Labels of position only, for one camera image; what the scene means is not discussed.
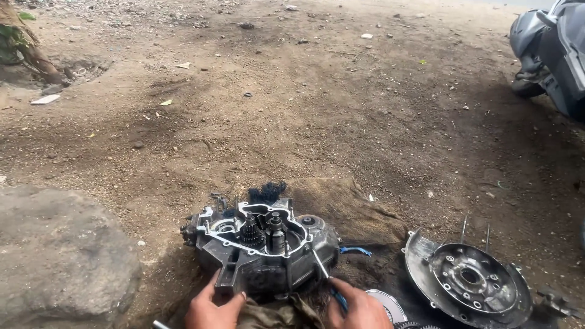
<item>motorcycle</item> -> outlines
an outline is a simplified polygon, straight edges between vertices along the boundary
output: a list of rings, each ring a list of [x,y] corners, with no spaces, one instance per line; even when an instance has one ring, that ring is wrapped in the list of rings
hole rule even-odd
[[[522,65],[514,94],[546,93],[561,113],[585,123],[585,0],[557,0],[549,11],[520,14],[510,46]]]

